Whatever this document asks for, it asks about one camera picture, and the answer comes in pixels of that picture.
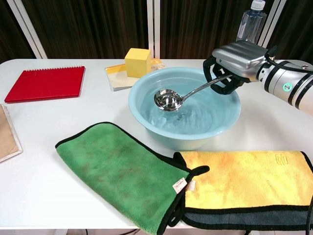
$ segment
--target microfiber towel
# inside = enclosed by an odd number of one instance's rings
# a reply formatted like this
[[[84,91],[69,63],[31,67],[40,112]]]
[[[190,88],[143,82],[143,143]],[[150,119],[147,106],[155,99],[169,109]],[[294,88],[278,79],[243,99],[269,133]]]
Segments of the microfiber towel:
[[[202,229],[306,229],[313,167],[305,153],[177,152],[174,158],[188,168],[210,166],[185,192],[185,223]]]
[[[209,170],[176,164],[109,122],[60,141],[56,150],[82,181],[150,234],[163,234],[185,184]]]

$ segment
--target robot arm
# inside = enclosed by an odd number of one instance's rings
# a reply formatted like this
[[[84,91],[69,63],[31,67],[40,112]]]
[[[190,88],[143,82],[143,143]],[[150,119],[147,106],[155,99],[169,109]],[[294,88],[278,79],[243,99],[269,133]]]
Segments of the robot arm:
[[[207,81],[226,73],[225,86],[212,85],[219,94],[230,94],[244,83],[260,81],[264,89],[297,109],[313,115],[313,71],[287,60],[274,62],[276,48],[267,50],[250,42],[237,41],[215,49],[203,63]]]

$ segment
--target yellow box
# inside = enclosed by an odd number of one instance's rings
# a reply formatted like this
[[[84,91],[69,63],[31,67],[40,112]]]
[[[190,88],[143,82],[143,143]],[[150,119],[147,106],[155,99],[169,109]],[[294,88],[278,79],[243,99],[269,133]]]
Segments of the yellow box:
[[[130,48],[125,56],[128,77],[141,78],[151,71],[151,52],[149,49]]]

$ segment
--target red cover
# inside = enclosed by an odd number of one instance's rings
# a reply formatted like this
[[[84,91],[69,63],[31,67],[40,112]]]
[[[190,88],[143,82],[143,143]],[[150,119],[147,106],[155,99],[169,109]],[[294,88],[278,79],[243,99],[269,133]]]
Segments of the red cover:
[[[13,103],[78,97],[84,71],[84,66],[24,70],[4,101]]]

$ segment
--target brown curtain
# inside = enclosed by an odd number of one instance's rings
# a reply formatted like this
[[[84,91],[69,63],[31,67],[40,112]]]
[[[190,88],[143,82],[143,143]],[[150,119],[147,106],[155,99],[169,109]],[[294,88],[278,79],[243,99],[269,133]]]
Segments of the brown curtain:
[[[313,0],[288,0],[267,48],[278,46],[277,59],[313,64]]]
[[[236,40],[252,0],[161,0],[160,55],[206,59],[213,49]],[[273,0],[267,0],[269,14]]]
[[[48,58],[124,58],[148,48],[146,0],[23,0]]]
[[[0,1],[0,64],[7,60],[35,58],[6,0]]]

